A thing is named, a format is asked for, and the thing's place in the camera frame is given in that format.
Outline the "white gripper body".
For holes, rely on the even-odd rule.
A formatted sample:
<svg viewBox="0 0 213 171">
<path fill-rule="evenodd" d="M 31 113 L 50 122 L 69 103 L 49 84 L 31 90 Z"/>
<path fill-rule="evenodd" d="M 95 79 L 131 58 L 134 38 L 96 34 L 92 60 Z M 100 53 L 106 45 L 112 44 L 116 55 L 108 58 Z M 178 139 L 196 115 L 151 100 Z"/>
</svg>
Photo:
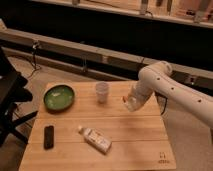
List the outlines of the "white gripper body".
<svg viewBox="0 0 213 171">
<path fill-rule="evenodd" d="M 153 90 L 142 82 L 137 82 L 131 87 L 125 99 L 125 106 L 131 112 L 139 110 L 151 97 Z"/>
</svg>

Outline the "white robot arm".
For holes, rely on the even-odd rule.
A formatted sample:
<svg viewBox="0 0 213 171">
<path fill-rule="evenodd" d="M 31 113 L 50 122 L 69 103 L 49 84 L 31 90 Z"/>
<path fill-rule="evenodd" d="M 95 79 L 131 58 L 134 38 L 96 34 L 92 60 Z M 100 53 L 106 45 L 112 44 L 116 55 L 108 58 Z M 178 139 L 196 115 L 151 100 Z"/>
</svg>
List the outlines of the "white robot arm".
<svg viewBox="0 0 213 171">
<path fill-rule="evenodd" d="M 123 102 L 134 112 L 145 105 L 153 92 L 158 92 L 182 105 L 197 119 L 213 129 L 213 97 L 180 84 L 171 78 L 172 66 L 159 61 L 143 67 L 138 80 Z"/>
</svg>

